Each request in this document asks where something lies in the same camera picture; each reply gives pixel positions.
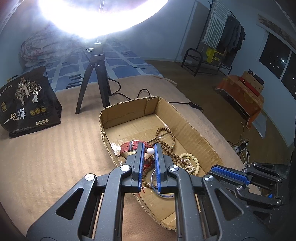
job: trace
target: orange cloth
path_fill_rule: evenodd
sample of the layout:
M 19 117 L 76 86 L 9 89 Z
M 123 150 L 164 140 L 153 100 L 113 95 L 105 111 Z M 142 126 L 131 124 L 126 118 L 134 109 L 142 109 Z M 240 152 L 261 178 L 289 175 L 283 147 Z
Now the orange cloth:
M 245 110 L 250 116 L 247 121 L 247 128 L 251 128 L 251 123 L 263 108 L 263 96 L 256 96 L 236 75 L 228 75 L 223 78 L 216 89 L 224 90 Z

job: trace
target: tree illustration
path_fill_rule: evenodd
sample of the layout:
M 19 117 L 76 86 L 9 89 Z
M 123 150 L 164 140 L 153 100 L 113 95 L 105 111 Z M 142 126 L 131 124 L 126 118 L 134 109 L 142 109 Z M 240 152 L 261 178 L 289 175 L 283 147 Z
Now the tree illustration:
M 29 84 L 30 84 L 30 81 L 25 80 L 24 78 L 21 78 L 20 82 L 17 84 L 20 89 L 23 89 L 25 91 L 25 94 L 26 94 L 27 97 L 30 96 L 30 93 L 29 93 L 28 88 L 27 88 L 27 86 Z
M 27 88 L 29 90 L 30 94 L 34 94 L 34 98 L 32 100 L 33 103 L 37 103 L 38 102 L 38 92 L 42 90 L 42 87 L 40 84 L 37 84 L 35 81 L 30 82 L 29 84 L 27 84 Z
M 26 96 L 26 93 L 23 89 L 17 88 L 17 91 L 15 92 L 15 97 L 22 102 L 23 105 L 25 105 L 24 97 Z

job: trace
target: cardboard box with red stripe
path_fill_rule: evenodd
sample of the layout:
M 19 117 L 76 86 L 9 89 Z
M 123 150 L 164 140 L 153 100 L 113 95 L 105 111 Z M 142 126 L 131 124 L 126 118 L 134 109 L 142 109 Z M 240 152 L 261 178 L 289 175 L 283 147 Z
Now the cardboard box with red stripe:
M 247 71 L 239 78 L 241 82 L 244 83 L 256 96 L 259 96 L 263 90 L 263 85 L 259 83 L 250 73 Z

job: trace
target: beige bed sheet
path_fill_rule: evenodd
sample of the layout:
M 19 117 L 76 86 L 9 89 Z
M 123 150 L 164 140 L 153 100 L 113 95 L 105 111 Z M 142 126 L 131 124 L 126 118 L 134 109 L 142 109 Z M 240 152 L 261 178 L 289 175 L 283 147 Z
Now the beige bed sheet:
M 167 101 L 189 102 L 174 86 L 174 82 L 157 76 L 135 76 L 118 80 L 121 93 L 136 98 L 147 88 Z M 110 82 L 111 91 L 118 86 Z M 17 137 L 0 129 L 0 202 L 25 235 L 29 226 L 52 206 L 85 174 L 103 175 L 113 168 L 105 150 L 99 128 L 99 113 L 103 109 L 97 83 L 88 85 L 81 113 L 75 115 L 80 88 L 57 93 L 63 106 L 60 125 Z M 143 91 L 140 97 L 147 96 Z M 110 103 L 126 101 L 120 95 L 110 97 Z M 197 109 L 174 104 L 175 108 L 213 146 L 227 167 L 244 166 L 223 136 Z M 131 194 L 125 197 L 123 240 L 174 240 L 175 232 L 159 226 L 141 208 Z

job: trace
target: black bag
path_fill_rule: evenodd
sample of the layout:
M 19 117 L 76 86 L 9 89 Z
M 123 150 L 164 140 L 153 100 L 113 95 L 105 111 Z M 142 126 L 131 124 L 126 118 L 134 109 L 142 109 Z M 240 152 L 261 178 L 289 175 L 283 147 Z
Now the black bag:
M 43 130 L 61 123 L 62 106 L 41 66 L 0 89 L 0 124 L 10 137 Z

